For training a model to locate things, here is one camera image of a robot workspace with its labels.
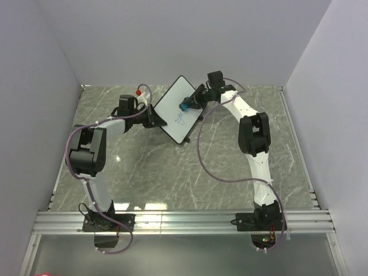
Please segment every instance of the gray marble surface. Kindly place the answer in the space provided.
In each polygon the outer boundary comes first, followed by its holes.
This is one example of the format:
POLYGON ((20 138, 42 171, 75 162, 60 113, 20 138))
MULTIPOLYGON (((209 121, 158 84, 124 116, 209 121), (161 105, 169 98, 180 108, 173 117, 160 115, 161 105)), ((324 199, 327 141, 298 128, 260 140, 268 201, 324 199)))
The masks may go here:
MULTIPOLYGON (((276 86, 247 87, 242 97, 257 111, 269 115, 270 171, 286 209, 311 208, 309 187, 288 119, 276 86)), ((152 86, 153 102, 168 86, 152 86)), ((121 94, 134 94, 135 86, 87 87, 75 118, 91 124, 107 118, 121 94)), ((191 210, 253 208, 252 183, 221 183, 206 174, 196 154, 196 125, 191 143, 178 145, 161 129, 133 128, 108 141, 104 169, 108 192, 119 210, 191 210)), ((250 177, 250 167, 237 144, 238 123, 225 108, 217 109, 204 125, 201 153, 208 168, 226 179, 250 177)), ((66 166, 57 184, 51 211, 77 210, 87 202, 82 184, 66 166)))

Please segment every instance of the purple cable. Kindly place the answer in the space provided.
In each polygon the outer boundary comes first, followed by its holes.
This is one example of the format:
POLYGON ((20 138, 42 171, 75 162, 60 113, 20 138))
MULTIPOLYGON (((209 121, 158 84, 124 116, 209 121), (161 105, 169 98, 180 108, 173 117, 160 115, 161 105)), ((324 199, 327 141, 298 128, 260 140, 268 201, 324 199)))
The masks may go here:
POLYGON ((73 172, 73 169, 71 168, 71 165, 70 165, 70 158, 69 158, 69 148, 70 148, 70 143, 71 143, 71 140, 72 138, 74 137, 75 134, 77 134, 79 131, 83 130, 83 129, 86 129, 86 128, 91 128, 91 127, 97 127, 105 122, 108 122, 108 121, 114 121, 114 120, 124 120, 124 119, 130 119, 130 118, 134 118, 134 117, 137 117, 139 115, 141 115, 143 112, 145 112, 149 105, 152 103, 152 91, 151 91, 151 88, 142 83, 140 85, 138 85, 138 88, 137 90, 139 90, 139 88, 141 88, 141 86, 144 86, 148 89, 149 91, 149 94, 150 94, 150 98, 149 98, 149 101, 148 101, 148 105, 140 112, 138 112, 137 114, 134 114, 134 115, 130 115, 130 116, 125 116, 125 117, 113 117, 113 118, 107 118, 107 119, 104 119, 102 120, 101 122, 98 122, 98 123, 95 123, 95 124, 90 124, 90 125, 84 125, 84 126, 80 126, 79 128, 76 128, 70 135, 69 135, 69 138, 67 140, 67 144, 66 144, 66 147, 65 147, 65 160, 66 160, 66 163, 67 163, 67 167, 69 169, 69 172, 71 173, 71 175, 75 178, 75 179, 78 179, 78 180, 84 180, 86 181, 86 186, 87 186, 87 190, 88 190, 88 193, 90 195, 90 198, 92 200, 92 202, 95 202, 94 204, 94 207, 96 208, 97 212, 102 216, 104 217, 105 219, 123 227, 124 229, 126 229, 130 234, 131 234, 131 240, 129 242, 129 244, 124 247, 123 249, 121 250, 118 250, 118 251, 104 251, 102 249, 98 249, 98 251, 100 252, 103 252, 104 254, 119 254, 119 253, 122 253, 124 252, 125 250, 127 250, 131 244, 133 243, 133 233, 132 231, 127 227, 125 226, 123 223, 120 223, 119 221, 117 220, 114 220, 113 218, 111 217, 108 217, 107 215, 103 214, 101 209, 98 207, 98 204, 93 196, 93 193, 92 193, 92 190, 91 190, 91 186, 90 186, 90 182, 89 182, 89 179, 86 178, 86 177, 79 177, 77 176, 74 172, 73 172))
POLYGON ((237 85, 239 85, 239 86, 240 86, 240 88, 242 88, 242 89, 243 89, 243 91, 242 91, 242 92, 238 92, 238 93, 237 93, 236 95, 234 95, 234 97, 232 97, 230 100, 225 101, 225 102, 222 102, 222 103, 220 103, 219 105, 216 105, 215 107, 213 107, 210 111, 208 111, 208 112, 207 112, 207 114, 206 114, 206 115, 205 115, 205 117, 203 118, 203 120, 202 120, 202 124, 201 124, 201 126, 200 126, 199 131, 198 131, 198 136, 197 136, 197 155, 198 155, 198 159, 199 159, 199 161, 200 161, 200 163, 201 163, 201 166, 202 166, 202 168, 204 169, 204 171, 205 171, 205 172, 206 172, 210 177, 212 177, 212 178, 216 179, 217 181, 225 182, 225 183, 237 183, 237 182, 245 182, 245 181, 259 181, 259 182, 262 182, 263 184, 265 184, 265 185, 267 185, 267 186, 269 186, 269 187, 271 188, 272 192, 273 192, 273 193, 275 194, 275 196, 276 196, 277 201, 280 203, 280 208, 281 208, 281 213, 282 213, 282 230, 281 230, 280 237, 279 237, 279 239, 276 241, 276 243, 275 243, 272 247, 270 247, 269 249, 267 249, 267 251, 270 251, 270 250, 273 250, 277 245, 279 245, 280 241, 282 240, 283 233, 284 233, 284 231, 285 231, 285 230, 284 230, 284 229, 285 229, 285 214, 284 214, 283 206, 282 206, 282 203, 281 203, 281 199, 280 199, 279 195, 277 194, 277 192, 276 192, 275 188, 273 188, 273 186, 272 186, 268 181, 266 181, 266 180, 264 180, 264 179, 260 179, 260 178, 253 178, 253 177, 251 177, 251 178, 243 178, 243 179, 235 179, 235 180, 231 180, 231 179, 222 179, 222 178, 220 178, 220 177, 217 177, 217 176, 215 176, 214 174, 212 174, 212 173, 207 169, 207 167, 205 166, 205 164, 204 164, 204 162, 203 162, 203 160, 202 160, 202 157, 201 157, 201 153, 200 153, 200 138, 201 138, 202 128, 203 128, 204 123, 205 123, 206 119, 208 118, 208 116, 209 116, 212 112, 214 112, 217 108, 219 108, 219 107, 221 107, 221 106, 223 106, 223 105, 226 105, 226 104, 228 104, 228 103, 232 102, 232 101, 236 98, 236 96, 237 96, 238 94, 241 94, 241 93, 246 92, 246 89, 245 89, 245 88, 244 88, 244 87, 243 87, 239 82, 236 82, 235 80, 233 80, 233 79, 229 79, 229 78, 224 78, 224 79, 226 79, 226 80, 228 80, 228 81, 231 81, 231 82, 233 82, 233 83, 236 83, 237 85))

